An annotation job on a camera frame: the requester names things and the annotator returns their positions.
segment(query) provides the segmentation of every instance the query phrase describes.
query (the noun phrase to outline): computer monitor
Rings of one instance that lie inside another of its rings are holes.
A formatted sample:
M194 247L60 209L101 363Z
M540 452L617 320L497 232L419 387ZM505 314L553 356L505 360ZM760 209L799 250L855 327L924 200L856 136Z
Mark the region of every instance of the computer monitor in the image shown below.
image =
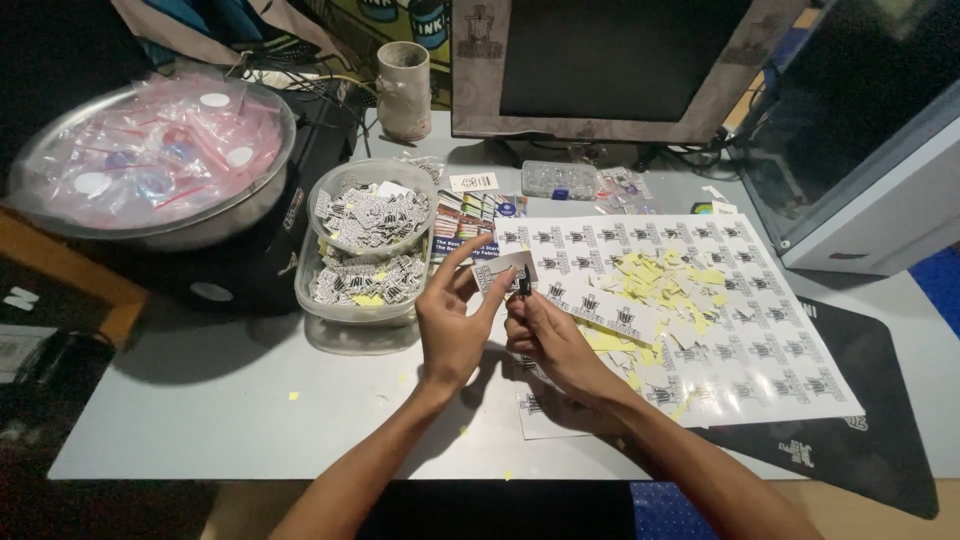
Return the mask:
M453 0L453 135L709 142L806 5Z

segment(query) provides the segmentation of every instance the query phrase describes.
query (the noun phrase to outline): stainless steel bowl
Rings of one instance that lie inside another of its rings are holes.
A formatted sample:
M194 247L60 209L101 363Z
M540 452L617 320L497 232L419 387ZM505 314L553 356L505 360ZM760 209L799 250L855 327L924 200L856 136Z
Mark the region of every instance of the stainless steel bowl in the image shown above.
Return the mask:
M267 171L234 197L209 209L163 225L137 229L93 229L65 218L41 215L19 209L41 229L68 238L120 242L162 252L187 251L213 245L249 228L276 204L287 180L287 160L297 135L294 114L282 99L269 89L249 85L247 92L280 107L280 149ZM132 99L132 87L114 90L91 100L57 118L24 145L10 174L11 187L29 182L46 182L38 173L23 166L32 156L50 148L63 130L76 126L94 113Z

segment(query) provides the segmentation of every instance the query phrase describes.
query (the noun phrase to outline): black mouse pad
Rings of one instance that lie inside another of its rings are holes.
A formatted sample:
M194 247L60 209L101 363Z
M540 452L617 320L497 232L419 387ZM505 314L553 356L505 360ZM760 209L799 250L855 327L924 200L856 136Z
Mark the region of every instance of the black mouse pad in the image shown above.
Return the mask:
M865 416L714 426L713 444L931 520L933 475L886 325L800 297Z

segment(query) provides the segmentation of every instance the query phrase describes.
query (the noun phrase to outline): desk surface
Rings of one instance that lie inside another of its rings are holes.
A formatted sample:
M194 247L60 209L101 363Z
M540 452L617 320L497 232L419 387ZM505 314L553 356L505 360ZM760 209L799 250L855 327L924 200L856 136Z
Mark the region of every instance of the desk surface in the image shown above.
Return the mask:
M490 165L479 141L449 136L449 114L433 113L433 133L417 148L380 139L375 158L405 150L449 159L450 174L495 172L500 191L519 194L519 171ZM631 147L610 147L629 163ZM549 159L540 151L530 159ZM355 160L364 157L358 145ZM758 231L739 181L709 181L677 167L644 175L667 211L710 200L713 185ZM596 213L592 203L530 199L530 216ZM798 295L874 317L893 335L900 368L936 478L960 478L960 341L906 272L885 280L784 272ZM413 390L422 363L416 327L380 331L378 342L412 343L381 356L319 350L342 335L311 315L216 322L176 313L147 321L135 346L114 360L73 429L50 479L312 479L379 426ZM398 473L410 479L648 479L611 441L597 437L523 440L514 383L503 376L502 320L494 324L481 383L461 393ZM299 392L295 401L290 392ZM460 428L468 430L461 435ZM798 479L734 454L765 479Z

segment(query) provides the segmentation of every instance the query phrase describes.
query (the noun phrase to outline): clear plastic tub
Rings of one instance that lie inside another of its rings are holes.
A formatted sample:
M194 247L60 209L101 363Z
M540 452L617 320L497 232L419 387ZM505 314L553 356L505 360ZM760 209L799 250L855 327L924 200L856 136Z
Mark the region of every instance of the clear plastic tub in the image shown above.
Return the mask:
M600 190L597 168L584 163L524 161L521 191L528 197L558 201L596 201Z
M423 292L426 281L429 279L430 246L433 245L433 230L430 229L416 241L422 241L421 250L423 262L427 269L423 271L423 281L417 294L402 304L385 304L383 306L337 306L321 304L313 300L313 284L324 269L324 262L320 256L320 244L317 233L307 231L303 239L303 249L300 250L300 264L297 265L297 275L294 277L294 290L297 292L297 301L304 310L330 321L341 323L374 323L388 321L407 314L414 307L414 301Z
M383 184L389 181L412 189L415 193L425 193L430 198L430 213L422 225L396 244L377 248L358 248L338 242L330 237L324 227L324 220L313 210L317 206L317 197L321 189L329 193L331 198L336 199L346 191L344 180L348 177L356 177L356 182L359 184ZM432 229L433 222L437 219L437 203L437 187L423 169L398 160L359 160L344 163L324 174L310 191L306 211L310 214L310 226L329 245L356 256L395 257L410 249L410 246L414 245L427 230Z

